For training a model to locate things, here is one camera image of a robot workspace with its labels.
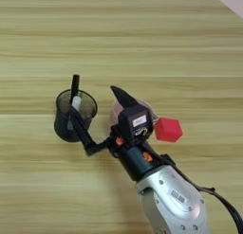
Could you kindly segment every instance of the red cube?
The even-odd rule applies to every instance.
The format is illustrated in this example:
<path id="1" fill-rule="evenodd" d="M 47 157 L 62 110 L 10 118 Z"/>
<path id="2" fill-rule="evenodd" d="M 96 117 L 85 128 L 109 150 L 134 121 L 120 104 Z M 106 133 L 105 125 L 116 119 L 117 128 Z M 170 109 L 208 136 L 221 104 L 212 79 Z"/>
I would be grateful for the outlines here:
<path id="1" fill-rule="evenodd" d="M 183 135 L 178 120 L 164 117 L 155 123 L 155 132 L 158 140 L 169 142 L 176 142 Z"/>

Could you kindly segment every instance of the orange part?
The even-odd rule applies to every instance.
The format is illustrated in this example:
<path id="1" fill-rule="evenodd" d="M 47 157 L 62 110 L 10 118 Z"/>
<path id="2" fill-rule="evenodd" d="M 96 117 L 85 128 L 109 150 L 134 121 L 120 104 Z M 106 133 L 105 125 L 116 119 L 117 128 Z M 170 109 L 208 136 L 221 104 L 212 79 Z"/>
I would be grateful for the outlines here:
<path id="1" fill-rule="evenodd" d="M 151 156 L 150 153 L 143 153 L 143 158 L 146 162 L 152 162 L 153 161 L 153 157 Z"/>
<path id="2" fill-rule="evenodd" d="M 124 144 L 124 140 L 121 137 L 117 137 L 116 143 L 117 143 L 118 146 L 121 146 L 121 145 Z"/>

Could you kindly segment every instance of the white label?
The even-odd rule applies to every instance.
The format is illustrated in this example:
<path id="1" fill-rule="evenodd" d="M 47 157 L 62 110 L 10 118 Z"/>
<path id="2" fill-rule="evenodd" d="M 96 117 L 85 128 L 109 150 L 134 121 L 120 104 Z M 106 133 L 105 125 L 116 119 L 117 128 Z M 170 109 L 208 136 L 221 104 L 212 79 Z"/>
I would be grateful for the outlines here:
<path id="1" fill-rule="evenodd" d="M 171 196 L 173 196 L 175 199 L 177 199 L 178 201 L 180 201 L 182 204 L 187 203 L 187 198 L 184 197 L 182 194 L 180 194 L 179 192 L 177 192 L 176 190 L 172 189 L 171 190 Z"/>
<path id="2" fill-rule="evenodd" d="M 138 118 L 133 120 L 133 127 L 137 127 L 138 125 L 141 125 L 145 122 L 147 122 L 146 116 L 138 117 Z"/>

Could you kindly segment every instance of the wooden table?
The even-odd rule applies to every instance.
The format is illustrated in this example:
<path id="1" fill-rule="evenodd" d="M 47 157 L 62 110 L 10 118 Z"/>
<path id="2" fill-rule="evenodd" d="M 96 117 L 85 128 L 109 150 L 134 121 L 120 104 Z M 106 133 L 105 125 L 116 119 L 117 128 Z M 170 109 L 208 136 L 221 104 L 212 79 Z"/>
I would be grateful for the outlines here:
<path id="1" fill-rule="evenodd" d="M 120 163 L 54 133 L 74 73 L 99 103 L 97 141 L 118 85 L 180 119 L 184 137 L 153 147 L 243 213 L 242 35 L 216 0 L 0 0 L 0 233 L 152 233 Z M 205 197 L 212 233 L 236 233 Z"/>

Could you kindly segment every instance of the black cup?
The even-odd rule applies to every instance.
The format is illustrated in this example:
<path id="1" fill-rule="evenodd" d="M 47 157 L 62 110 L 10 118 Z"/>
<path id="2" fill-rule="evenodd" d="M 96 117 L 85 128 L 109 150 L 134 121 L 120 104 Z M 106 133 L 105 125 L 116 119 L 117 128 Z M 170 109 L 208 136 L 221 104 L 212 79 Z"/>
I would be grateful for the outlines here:
<path id="1" fill-rule="evenodd" d="M 79 90 L 78 95 L 81 99 L 81 107 L 79 113 L 84 120 L 84 128 L 88 130 L 90 123 L 94 116 L 97 114 L 97 103 L 91 95 L 85 91 Z M 70 122 L 70 103 L 71 90 L 65 90 L 56 99 L 56 119 L 54 122 L 54 129 L 56 134 L 63 140 L 68 142 L 78 142 L 76 132 L 73 130 Z"/>

